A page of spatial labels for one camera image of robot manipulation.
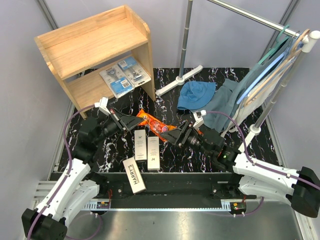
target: black marble pattern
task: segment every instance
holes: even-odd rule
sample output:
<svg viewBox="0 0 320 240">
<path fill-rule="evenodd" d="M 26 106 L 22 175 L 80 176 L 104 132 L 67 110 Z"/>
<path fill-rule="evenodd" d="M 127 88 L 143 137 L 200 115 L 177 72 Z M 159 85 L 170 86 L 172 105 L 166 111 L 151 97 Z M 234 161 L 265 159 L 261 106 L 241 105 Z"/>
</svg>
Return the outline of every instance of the black marble pattern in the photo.
<svg viewBox="0 0 320 240">
<path fill-rule="evenodd" d="M 248 68 L 204 68 L 199 74 L 191 78 L 191 81 L 216 82 L 217 89 L 223 84 L 225 78 L 234 81 L 241 81 L 248 73 Z M 155 88 L 159 89 L 172 82 L 179 74 L 177 68 L 155 68 L 154 81 Z M 133 92 L 121 97 L 112 98 L 108 105 L 120 110 L 124 114 L 136 116 L 140 109 L 153 115 L 167 125 L 178 126 L 183 120 L 194 121 L 192 114 L 188 110 L 177 110 L 178 98 L 182 86 L 177 86 L 170 92 L 161 97 L 156 97 L 153 102 L 142 88 L 136 88 Z M 253 124 L 262 112 L 261 108 L 254 111 L 242 124 L 244 133 L 248 132 L 248 127 Z M 87 111 L 88 116 L 104 118 L 104 114 L 96 108 Z M 78 130 L 81 117 L 77 116 L 71 121 L 67 134 L 67 140 L 71 150 L 77 143 Z M 154 133 L 144 126 L 136 129 L 146 129 L 147 136 L 154 136 Z M 227 133 L 225 142 L 231 147 L 239 147 L 241 144 L 240 134 L 238 132 Z M 271 164 L 279 165 L 275 149 L 270 137 L 266 123 L 261 127 L 261 133 L 256 136 L 248 148 L 249 154 L 257 159 Z M 134 131 L 125 135 L 114 135 L 104 141 L 103 148 L 100 149 L 95 158 L 96 164 L 92 171 L 106 172 L 124 172 L 122 161 L 134 155 Z M 67 164 L 67 151 L 63 150 L 58 171 L 63 171 Z M 138 163 L 141 172 L 147 172 L 147 161 Z M 160 166 L 159 172 L 171 173 L 189 173 L 189 172 L 217 172 L 218 170 L 211 165 L 208 158 L 201 152 L 194 151 L 191 148 L 180 149 L 172 146 L 168 142 L 160 140 Z"/>
</svg>

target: white wall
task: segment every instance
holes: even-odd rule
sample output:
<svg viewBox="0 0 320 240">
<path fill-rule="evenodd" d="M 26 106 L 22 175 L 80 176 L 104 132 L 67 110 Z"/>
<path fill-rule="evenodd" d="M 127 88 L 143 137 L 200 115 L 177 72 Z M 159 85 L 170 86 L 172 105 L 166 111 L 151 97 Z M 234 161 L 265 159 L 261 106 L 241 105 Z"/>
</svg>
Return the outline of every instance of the white wall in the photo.
<svg viewBox="0 0 320 240">
<path fill-rule="evenodd" d="M 36 1 L 5 0 L 0 23 L 0 239 L 15 240 L 50 171 L 69 99 L 33 40 L 51 30 Z"/>
<path fill-rule="evenodd" d="M 320 30 L 319 0 L 301 1 L 293 14 L 292 29 Z M 280 96 L 271 119 L 290 168 L 312 168 L 320 178 L 320 41 L 306 56 Z M 314 221 L 320 237 L 320 216 Z"/>
<path fill-rule="evenodd" d="M 226 0 L 279 22 L 289 0 Z M 188 0 L 46 0 L 62 27 L 92 15 L 129 5 L 149 25 L 153 65 L 179 67 Z M 273 31 L 207 0 L 194 0 L 186 67 L 252 67 Z"/>
</svg>

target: blue bucket hat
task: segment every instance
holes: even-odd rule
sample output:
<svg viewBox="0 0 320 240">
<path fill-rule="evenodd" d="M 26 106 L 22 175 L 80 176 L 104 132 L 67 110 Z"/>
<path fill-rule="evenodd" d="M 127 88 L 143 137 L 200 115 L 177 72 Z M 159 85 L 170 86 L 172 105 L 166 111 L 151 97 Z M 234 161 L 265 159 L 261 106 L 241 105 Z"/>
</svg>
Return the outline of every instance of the blue bucket hat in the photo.
<svg viewBox="0 0 320 240">
<path fill-rule="evenodd" d="M 180 91 L 177 108 L 179 110 L 200 109 L 210 102 L 215 91 L 215 82 L 188 81 Z"/>
</svg>

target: wooden shelf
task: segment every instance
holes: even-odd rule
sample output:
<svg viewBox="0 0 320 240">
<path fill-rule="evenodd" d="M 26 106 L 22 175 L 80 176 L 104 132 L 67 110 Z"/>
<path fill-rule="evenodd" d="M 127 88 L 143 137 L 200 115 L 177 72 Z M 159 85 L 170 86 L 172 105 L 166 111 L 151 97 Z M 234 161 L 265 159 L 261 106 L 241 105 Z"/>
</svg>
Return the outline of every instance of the wooden shelf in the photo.
<svg viewBox="0 0 320 240">
<path fill-rule="evenodd" d="M 102 96 L 108 98 L 114 97 L 113 92 L 110 90 L 99 73 L 103 70 L 111 68 L 121 60 L 115 61 L 95 71 L 92 71 L 74 81 L 71 81 L 68 84 L 70 92 L 81 109 L 92 105 L 93 103 L 99 102 Z"/>
<path fill-rule="evenodd" d="M 132 56 L 150 75 L 142 87 L 155 96 L 150 30 L 127 5 L 102 12 L 34 38 L 47 66 L 79 110 L 113 93 L 99 75 L 104 68 L 67 83 L 65 80 L 123 53 Z"/>
</svg>

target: green hanger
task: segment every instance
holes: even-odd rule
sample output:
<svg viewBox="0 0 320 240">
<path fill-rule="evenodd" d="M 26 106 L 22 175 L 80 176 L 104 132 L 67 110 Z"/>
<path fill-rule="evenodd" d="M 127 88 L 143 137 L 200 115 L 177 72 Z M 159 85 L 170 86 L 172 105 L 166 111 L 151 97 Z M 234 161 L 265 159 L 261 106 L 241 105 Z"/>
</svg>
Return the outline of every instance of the green hanger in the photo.
<svg viewBox="0 0 320 240">
<path fill-rule="evenodd" d="M 285 32 L 285 30 L 286 30 L 287 28 L 289 28 L 289 27 L 290 27 L 290 25 L 287 24 L 287 25 L 281 30 L 281 32 L 279 32 L 278 36 L 277 36 L 276 39 L 275 39 L 276 45 L 275 45 L 273 48 L 271 48 L 271 49 L 267 52 L 267 54 L 263 56 L 263 58 L 261 58 L 261 60 L 258 62 L 258 64 L 260 64 L 260 65 L 263 64 L 264 61 L 265 61 L 268 57 L 270 57 L 270 56 L 272 56 L 273 54 L 275 54 L 275 53 L 279 50 L 279 48 L 282 47 L 282 45 L 284 44 L 284 42 L 286 42 L 286 41 L 289 39 L 289 37 L 286 36 L 286 37 L 284 37 L 284 38 L 280 41 L 280 37 L 281 37 L 282 34 Z"/>
</svg>

